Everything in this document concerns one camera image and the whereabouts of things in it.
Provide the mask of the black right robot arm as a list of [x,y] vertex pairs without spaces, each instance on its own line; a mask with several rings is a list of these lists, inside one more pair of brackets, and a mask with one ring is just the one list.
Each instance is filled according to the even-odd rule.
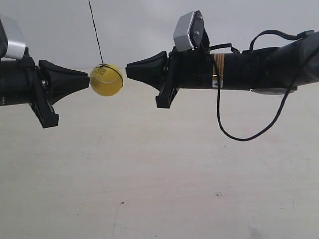
[[125,70],[129,79],[158,90],[156,105],[171,107],[180,89],[252,91],[259,94],[283,94],[288,86],[318,82],[319,45],[317,32],[300,33],[296,40],[282,47],[242,52],[211,53],[202,45],[195,50],[160,52],[129,63]]

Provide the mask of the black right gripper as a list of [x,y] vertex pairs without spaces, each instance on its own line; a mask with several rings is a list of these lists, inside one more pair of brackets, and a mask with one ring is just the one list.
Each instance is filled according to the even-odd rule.
[[219,80],[219,68],[210,53],[206,32],[199,47],[179,52],[175,46],[169,54],[168,67],[167,61],[167,52],[161,51],[125,67],[129,79],[160,90],[156,96],[156,105],[160,109],[169,109],[180,89],[212,89],[213,78]]

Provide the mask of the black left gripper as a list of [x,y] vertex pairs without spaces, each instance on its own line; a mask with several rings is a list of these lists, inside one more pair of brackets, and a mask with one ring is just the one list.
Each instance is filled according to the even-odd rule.
[[88,88],[89,83],[86,72],[67,69],[47,60],[39,60],[36,66],[28,49],[20,60],[0,61],[0,105],[28,104],[42,128],[58,126],[59,114],[53,104]]

